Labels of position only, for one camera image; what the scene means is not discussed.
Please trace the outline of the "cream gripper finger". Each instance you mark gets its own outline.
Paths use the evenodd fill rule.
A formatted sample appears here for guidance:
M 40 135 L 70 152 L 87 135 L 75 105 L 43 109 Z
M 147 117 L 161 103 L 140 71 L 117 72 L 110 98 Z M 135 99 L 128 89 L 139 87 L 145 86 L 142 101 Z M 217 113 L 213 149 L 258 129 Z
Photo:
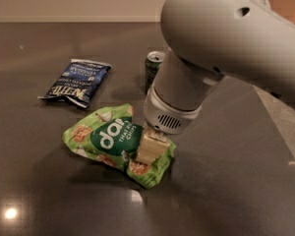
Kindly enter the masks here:
M 136 161 L 152 164 L 169 148 L 170 143 L 166 134 L 153 128 L 145 127 L 137 150 Z

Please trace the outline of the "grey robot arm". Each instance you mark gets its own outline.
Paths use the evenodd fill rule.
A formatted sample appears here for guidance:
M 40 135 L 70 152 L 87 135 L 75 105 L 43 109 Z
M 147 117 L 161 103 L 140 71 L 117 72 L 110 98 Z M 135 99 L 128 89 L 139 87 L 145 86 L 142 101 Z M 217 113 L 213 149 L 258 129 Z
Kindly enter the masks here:
M 147 91 L 138 162 L 159 159 L 226 76 L 295 109 L 295 24 L 268 0 L 166 0 L 160 26 L 168 50 Z

